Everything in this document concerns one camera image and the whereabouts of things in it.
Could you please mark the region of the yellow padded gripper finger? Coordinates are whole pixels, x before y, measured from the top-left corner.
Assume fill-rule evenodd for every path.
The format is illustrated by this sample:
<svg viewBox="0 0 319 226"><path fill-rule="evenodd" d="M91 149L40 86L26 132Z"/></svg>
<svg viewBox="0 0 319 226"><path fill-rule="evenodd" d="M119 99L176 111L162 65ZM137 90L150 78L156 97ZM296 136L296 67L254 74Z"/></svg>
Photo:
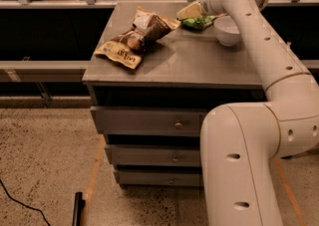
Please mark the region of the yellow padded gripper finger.
<svg viewBox="0 0 319 226"><path fill-rule="evenodd" d="M194 18L202 15L201 5L199 2L194 1L182 8L176 13L178 20L184 20L187 18Z"/></svg>

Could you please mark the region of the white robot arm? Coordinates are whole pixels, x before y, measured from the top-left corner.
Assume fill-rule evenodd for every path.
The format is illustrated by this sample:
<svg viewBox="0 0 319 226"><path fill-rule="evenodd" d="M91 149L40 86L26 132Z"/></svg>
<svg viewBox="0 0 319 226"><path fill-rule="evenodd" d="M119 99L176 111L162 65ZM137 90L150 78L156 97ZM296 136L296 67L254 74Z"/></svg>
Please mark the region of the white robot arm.
<svg viewBox="0 0 319 226"><path fill-rule="evenodd" d="M235 22L266 99L210 111L200 157L209 226L283 226L269 163L319 142L319 86L261 14L268 0L201 0Z"/></svg>

